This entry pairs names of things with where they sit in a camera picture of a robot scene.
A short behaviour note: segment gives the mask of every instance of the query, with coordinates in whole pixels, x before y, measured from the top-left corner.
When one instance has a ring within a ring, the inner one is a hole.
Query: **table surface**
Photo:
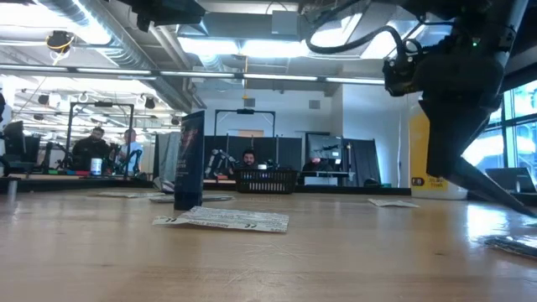
[[[288,214],[288,232],[275,234],[152,226],[178,213],[98,192],[0,200],[2,302],[537,301],[537,262],[479,240],[537,234],[499,206],[229,192],[236,200],[205,203]]]

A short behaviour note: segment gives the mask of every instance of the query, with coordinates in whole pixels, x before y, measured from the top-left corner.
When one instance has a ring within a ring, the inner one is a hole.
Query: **black partition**
[[[278,138],[278,163],[282,168],[302,170],[302,138]]]
[[[238,161],[242,160],[242,152],[253,148],[256,160],[264,164],[269,159],[280,167],[298,171],[302,168],[302,138],[242,138],[233,136],[206,136],[205,163],[211,158],[213,149],[222,149]]]
[[[264,164],[269,160],[277,162],[276,150],[277,138],[253,138],[253,150],[255,150],[256,161]]]
[[[227,152],[233,158],[242,161],[242,152],[253,147],[252,138],[229,137]]]
[[[352,181],[347,180],[347,186],[363,186],[363,182],[368,179],[382,183],[378,168],[377,145],[374,140],[345,138],[343,147],[341,166],[344,171],[348,171],[350,159],[351,171],[356,173]]]
[[[208,163],[213,149],[227,150],[227,136],[205,136],[204,163]]]

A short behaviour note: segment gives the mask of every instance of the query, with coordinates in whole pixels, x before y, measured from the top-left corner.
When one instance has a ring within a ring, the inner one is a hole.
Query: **black cable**
[[[343,3],[342,5],[340,5],[340,6],[336,7],[336,8],[333,8],[330,12],[322,14],[315,21],[313,29],[311,30],[311,34],[308,36],[308,38],[305,41],[306,45],[308,45],[308,48],[311,51],[313,51],[313,52],[315,52],[317,54],[331,55],[331,54],[347,51],[347,50],[350,50],[350,49],[355,49],[356,47],[364,45],[367,42],[373,40],[373,38],[375,38],[378,34],[380,34],[382,32],[389,32],[392,35],[392,37],[394,38],[396,49],[397,49],[398,53],[404,53],[405,52],[405,47],[404,47],[404,44],[403,44],[403,40],[401,39],[401,36],[397,32],[397,30],[395,30],[393,27],[388,26],[388,25],[384,25],[383,27],[381,27],[379,29],[375,29],[371,33],[366,34],[365,36],[361,37],[360,39],[354,40],[349,44],[344,44],[344,45],[334,46],[334,47],[320,47],[320,46],[317,46],[317,45],[313,45],[311,43],[311,38],[313,37],[315,32],[321,26],[323,26],[329,20],[333,19],[341,11],[351,7],[352,5],[354,5],[356,3],[359,3],[360,1],[362,1],[362,0],[350,0],[350,1],[348,1],[346,3]]]
[[[268,6],[267,6],[267,10],[265,11],[265,14],[269,13],[269,8],[270,8],[273,4],[275,4],[275,3],[281,5],[282,8],[284,8],[286,12],[289,11],[289,10],[287,9],[287,7],[285,7],[285,5],[284,5],[283,3],[281,3],[280,1],[271,1],[271,2],[268,4]]]

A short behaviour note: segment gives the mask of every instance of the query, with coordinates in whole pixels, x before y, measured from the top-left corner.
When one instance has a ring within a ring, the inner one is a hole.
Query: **window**
[[[514,117],[524,117],[537,113],[537,81],[511,90],[514,103]]]
[[[482,172],[490,168],[503,168],[502,130],[481,133],[468,146],[462,157]]]
[[[537,179],[537,154],[535,153],[537,122],[517,126],[516,133],[516,166],[527,168],[535,182]]]

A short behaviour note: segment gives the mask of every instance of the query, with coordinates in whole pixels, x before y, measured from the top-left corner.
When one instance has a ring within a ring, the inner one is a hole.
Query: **person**
[[[257,169],[258,164],[255,161],[255,152],[252,149],[246,149],[242,152],[242,162],[235,165],[235,169]],[[233,175],[233,169],[229,168],[229,174]]]
[[[131,145],[131,154],[134,151],[141,150],[142,154],[140,155],[140,158],[138,160],[138,169],[141,169],[142,165],[142,156],[143,156],[143,147],[141,143],[138,143],[136,141],[136,131],[134,129],[128,129],[123,134],[123,139],[125,140],[125,144],[121,146],[119,149],[119,153],[116,157],[116,164],[123,164],[125,163],[125,160],[128,158],[128,142],[130,141]],[[136,155],[134,155],[128,162],[128,173],[132,173],[134,171],[134,165],[136,164]]]
[[[317,171],[325,171],[325,172],[331,172],[334,169],[328,162],[321,160],[319,158],[312,158],[308,163],[302,167],[302,172],[317,172]]]
[[[73,147],[74,169],[89,171],[91,169],[91,159],[103,159],[108,154],[107,142],[102,139],[104,130],[95,127],[91,130],[91,135],[75,143]]]

